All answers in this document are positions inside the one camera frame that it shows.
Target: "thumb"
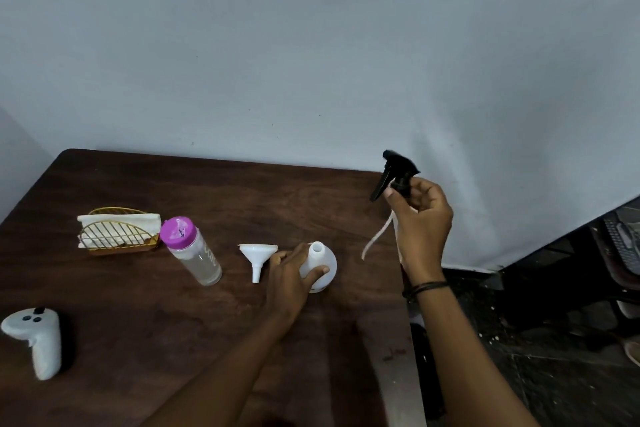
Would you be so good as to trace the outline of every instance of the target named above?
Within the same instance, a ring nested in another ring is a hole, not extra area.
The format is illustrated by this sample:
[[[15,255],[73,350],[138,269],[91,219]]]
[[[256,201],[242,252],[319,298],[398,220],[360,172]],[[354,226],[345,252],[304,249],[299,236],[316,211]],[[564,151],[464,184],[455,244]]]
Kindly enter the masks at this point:
[[[396,213],[396,216],[400,217],[410,211],[411,206],[409,206],[404,197],[395,189],[391,187],[386,188],[384,195],[387,203],[389,203],[391,209]]]
[[[316,280],[318,280],[328,271],[329,271],[329,267],[327,267],[326,265],[320,265],[315,268],[312,268],[307,274],[307,276],[302,279],[302,283],[304,284],[305,289],[307,289],[307,292],[311,290],[311,286],[314,285]]]

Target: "hand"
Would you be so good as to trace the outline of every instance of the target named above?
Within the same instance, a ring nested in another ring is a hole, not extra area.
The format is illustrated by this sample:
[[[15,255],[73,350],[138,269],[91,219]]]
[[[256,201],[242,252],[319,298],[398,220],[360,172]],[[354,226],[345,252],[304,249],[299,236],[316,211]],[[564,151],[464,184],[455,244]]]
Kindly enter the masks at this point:
[[[307,260],[309,244],[301,243],[293,252],[276,252],[269,259],[269,283],[264,311],[270,318],[282,322],[289,330],[300,314],[314,282],[329,271],[326,265],[312,269],[300,277],[300,266]]]
[[[442,252],[447,241],[453,210],[437,184],[414,177],[409,203],[395,189],[384,192],[398,219],[398,248],[403,267],[413,285],[444,280]]]

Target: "white controller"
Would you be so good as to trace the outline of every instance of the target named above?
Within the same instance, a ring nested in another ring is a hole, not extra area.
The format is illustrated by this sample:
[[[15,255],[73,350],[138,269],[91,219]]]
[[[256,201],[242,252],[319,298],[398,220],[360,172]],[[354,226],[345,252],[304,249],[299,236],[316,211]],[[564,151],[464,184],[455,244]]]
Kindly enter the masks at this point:
[[[48,380],[60,370],[62,350],[56,311],[44,307],[19,310],[5,318],[0,328],[5,334],[29,342],[39,380]]]

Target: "black spray nozzle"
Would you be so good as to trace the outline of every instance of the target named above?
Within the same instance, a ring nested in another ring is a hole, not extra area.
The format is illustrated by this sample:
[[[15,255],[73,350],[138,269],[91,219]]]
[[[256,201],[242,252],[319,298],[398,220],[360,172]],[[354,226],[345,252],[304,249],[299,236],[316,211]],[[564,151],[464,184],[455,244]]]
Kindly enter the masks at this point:
[[[385,171],[369,199],[371,201],[378,199],[389,184],[404,197],[411,196],[411,178],[420,172],[415,164],[392,150],[385,150],[382,157],[387,159]]]

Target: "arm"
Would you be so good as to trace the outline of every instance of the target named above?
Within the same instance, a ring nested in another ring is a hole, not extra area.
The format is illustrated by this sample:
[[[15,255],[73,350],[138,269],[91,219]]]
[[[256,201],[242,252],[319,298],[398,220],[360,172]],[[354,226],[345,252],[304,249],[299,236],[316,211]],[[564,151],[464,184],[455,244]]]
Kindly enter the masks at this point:
[[[398,246],[411,283],[444,280],[442,252],[453,211],[442,189],[413,178],[409,203],[418,213],[391,188],[385,197],[398,217]],[[417,299],[449,422],[474,427],[537,426],[489,358],[451,289],[424,291]]]
[[[143,427],[235,425],[271,349],[293,325],[313,283],[329,271],[316,267],[300,278],[308,246],[301,243],[293,252],[271,257],[267,302],[254,327],[169,398]]]

